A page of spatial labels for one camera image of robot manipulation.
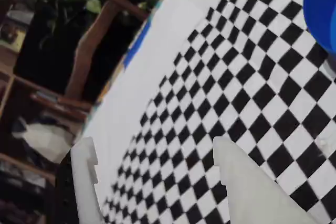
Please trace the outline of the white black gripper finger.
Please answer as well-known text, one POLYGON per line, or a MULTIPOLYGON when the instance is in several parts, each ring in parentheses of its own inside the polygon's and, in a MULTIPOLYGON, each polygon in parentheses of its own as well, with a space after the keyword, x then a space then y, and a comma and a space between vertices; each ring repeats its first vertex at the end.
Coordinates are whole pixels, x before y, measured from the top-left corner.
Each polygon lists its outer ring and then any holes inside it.
POLYGON ((91 137, 79 140, 56 171, 54 223, 103 223, 95 184, 98 159, 91 137))

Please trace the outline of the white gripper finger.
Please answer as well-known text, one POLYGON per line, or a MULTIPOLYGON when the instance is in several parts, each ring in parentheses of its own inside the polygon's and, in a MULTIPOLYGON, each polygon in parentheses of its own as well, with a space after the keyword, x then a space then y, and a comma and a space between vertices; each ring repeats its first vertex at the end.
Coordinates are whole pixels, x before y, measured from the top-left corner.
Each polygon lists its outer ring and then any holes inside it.
POLYGON ((314 223, 236 143, 213 139, 214 165, 226 187, 231 223, 314 223))

